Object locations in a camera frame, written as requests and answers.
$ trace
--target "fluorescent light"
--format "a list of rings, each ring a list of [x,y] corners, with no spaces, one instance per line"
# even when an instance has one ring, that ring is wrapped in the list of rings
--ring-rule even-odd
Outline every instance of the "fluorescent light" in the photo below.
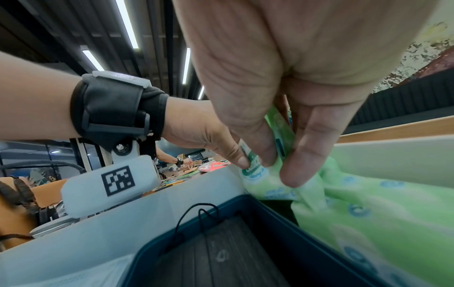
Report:
[[[104,71],[103,66],[96,60],[96,58],[93,56],[93,54],[90,52],[90,50],[82,50],[82,52],[85,54],[85,56],[90,60],[90,62],[94,65],[94,67],[98,71]]]
[[[115,0],[117,2],[118,10],[123,19],[124,27],[126,28],[126,32],[128,32],[129,40],[131,41],[131,45],[134,49],[138,49],[139,45],[137,45],[136,36],[134,35],[134,31],[132,30],[131,20],[129,19],[128,11],[126,10],[126,5],[124,4],[124,0]]]
[[[188,78],[189,59],[191,57],[191,49],[186,49],[186,60],[184,61],[184,72],[183,72],[183,85],[186,85],[186,79]]]
[[[203,97],[203,92],[205,92],[205,86],[200,89],[199,100]]]

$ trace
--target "ribbed black upholstery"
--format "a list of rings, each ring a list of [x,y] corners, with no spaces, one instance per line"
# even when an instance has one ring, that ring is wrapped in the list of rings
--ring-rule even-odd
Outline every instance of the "ribbed black upholstery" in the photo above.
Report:
[[[454,69],[371,94],[344,134],[454,115]]]

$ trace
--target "qr code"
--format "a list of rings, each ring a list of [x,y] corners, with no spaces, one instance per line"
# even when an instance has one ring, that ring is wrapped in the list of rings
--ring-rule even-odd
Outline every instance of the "qr code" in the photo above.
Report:
[[[129,166],[117,168],[111,172],[102,174],[101,177],[103,178],[107,196],[114,195],[135,186]]]

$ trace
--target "fingernail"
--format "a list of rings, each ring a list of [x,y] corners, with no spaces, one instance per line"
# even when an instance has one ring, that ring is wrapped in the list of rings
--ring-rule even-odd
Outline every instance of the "fingernail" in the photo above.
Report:
[[[251,166],[249,160],[245,156],[240,157],[237,163],[242,169],[248,169]]]
[[[259,163],[260,163],[260,165],[263,166],[263,167],[270,167],[270,166],[272,166],[272,165],[269,165],[269,164],[267,164],[267,163],[264,163],[261,157],[259,157]]]

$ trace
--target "peeling textured wall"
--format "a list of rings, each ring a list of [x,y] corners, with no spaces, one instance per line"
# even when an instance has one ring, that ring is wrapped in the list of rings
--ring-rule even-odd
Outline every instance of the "peeling textured wall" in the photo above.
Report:
[[[373,92],[385,90],[412,78],[427,75],[428,72],[425,74],[420,72],[419,76],[415,74],[423,68],[427,71],[434,71],[427,65],[435,59],[437,59],[439,70],[450,67],[449,63],[451,63],[451,58],[454,55],[452,49],[449,49],[454,46],[453,15],[454,1],[441,1],[419,36],[408,47],[400,65],[376,86]]]

